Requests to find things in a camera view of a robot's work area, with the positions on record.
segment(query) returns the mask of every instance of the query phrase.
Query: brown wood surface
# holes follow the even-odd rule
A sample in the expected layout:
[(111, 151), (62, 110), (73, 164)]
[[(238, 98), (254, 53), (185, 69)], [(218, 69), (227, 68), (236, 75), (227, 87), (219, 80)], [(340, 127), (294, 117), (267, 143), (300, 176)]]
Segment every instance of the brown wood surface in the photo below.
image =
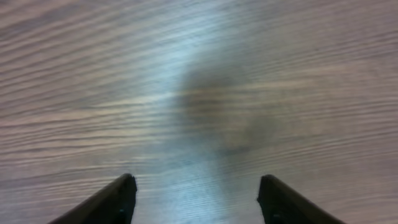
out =
[(274, 174), (398, 223), (396, 0), (1, 0), (0, 223), (119, 175), (133, 223), (262, 223)]

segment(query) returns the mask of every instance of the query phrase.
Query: wood grain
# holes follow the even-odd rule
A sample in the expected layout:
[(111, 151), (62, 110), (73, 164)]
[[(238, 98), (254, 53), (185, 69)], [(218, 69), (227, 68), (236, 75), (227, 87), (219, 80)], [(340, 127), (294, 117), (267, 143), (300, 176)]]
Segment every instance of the wood grain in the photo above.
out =
[(262, 223), (274, 174), (397, 223), (395, 0), (0, 1), (0, 222), (136, 176), (133, 223)]

